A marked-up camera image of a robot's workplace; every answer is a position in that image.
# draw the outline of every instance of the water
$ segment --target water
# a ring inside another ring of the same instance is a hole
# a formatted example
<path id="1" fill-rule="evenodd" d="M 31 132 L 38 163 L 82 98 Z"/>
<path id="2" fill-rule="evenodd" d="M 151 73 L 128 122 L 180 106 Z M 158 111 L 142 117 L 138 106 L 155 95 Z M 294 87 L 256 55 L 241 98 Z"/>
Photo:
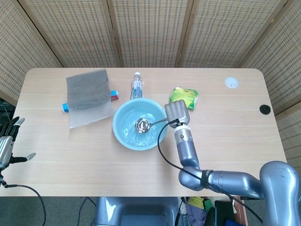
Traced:
<path id="1" fill-rule="evenodd" d="M 150 123 L 156 122 L 160 119 L 156 119 L 154 115 L 150 113 L 140 113 L 137 110 L 128 112 L 123 118 L 121 125 L 123 131 L 124 141 L 130 145 L 137 147 L 148 146 L 157 142 L 159 132 L 165 125 L 164 122 L 153 125 L 151 129 L 146 133 L 138 133 L 135 123 L 138 119 L 145 118 Z"/>

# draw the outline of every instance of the plastic water bottle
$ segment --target plastic water bottle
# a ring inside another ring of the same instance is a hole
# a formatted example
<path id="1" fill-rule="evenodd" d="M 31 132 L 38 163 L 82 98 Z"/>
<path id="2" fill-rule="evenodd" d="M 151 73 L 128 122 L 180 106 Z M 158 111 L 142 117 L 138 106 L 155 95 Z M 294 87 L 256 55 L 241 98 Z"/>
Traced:
<path id="1" fill-rule="evenodd" d="M 142 97 L 142 77 L 139 72 L 135 72 L 132 80 L 131 99 Z"/>

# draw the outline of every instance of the black strap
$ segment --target black strap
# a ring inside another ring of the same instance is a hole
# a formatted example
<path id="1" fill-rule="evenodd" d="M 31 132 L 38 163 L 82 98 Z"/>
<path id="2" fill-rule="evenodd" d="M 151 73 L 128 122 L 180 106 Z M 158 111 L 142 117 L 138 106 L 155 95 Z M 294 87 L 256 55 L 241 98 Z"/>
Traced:
<path id="1" fill-rule="evenodd" d="M 206 188 L 209 189 L 209 175 L 212 172 L 212 169 L 206 169 L 202 171 L 202 181 L 201 181 L 201 185 Z"/>

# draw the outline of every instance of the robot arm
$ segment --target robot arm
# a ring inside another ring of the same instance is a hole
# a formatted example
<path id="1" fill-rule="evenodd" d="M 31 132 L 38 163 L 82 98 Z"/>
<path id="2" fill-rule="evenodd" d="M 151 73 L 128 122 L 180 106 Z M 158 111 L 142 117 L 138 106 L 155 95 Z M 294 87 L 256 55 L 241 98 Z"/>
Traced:
<path id="1" fill-rule="evenodd" d="M 298 212 L 299 175 L 290 165 L 272 161 L 263 165 L 260 180 L 244 172 L 201 170 L 193 143 L 190 117 L 183 100 L 165 105 L 168 122 L 179 119 L 180 123 L 170 124 L 183 169 L 198 176 L 200 180 L 179 172 L 180 183 L 192 190 L 204 188 L 218 192 L 210 185 L 232 195 L 265 200 L 264 226 L 301 226 Z"/>

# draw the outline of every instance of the light blue bowl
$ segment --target light blue bowl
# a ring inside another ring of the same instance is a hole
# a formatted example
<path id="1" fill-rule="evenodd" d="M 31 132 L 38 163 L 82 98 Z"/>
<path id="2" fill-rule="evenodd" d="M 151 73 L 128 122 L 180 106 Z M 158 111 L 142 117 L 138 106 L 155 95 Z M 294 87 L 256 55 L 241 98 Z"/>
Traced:
<path id="1" fill-rule="evenodd" d="M 113 118 L 113 132 L 116 139 L 125 147 L 144 151 L 157 145 L 159 132 L 167 123 L 162 122 L 151 127 L 146 133 L 138 133 L 135 122 L 140 118 L 146 118 L 150 123 L 166 118 L 165 111 L 155 101 L 146 98 L 135 98 L 125 102 L 115 112 Z M 167 127 L 161 134 L 160 142 L 166 135 Z"/>

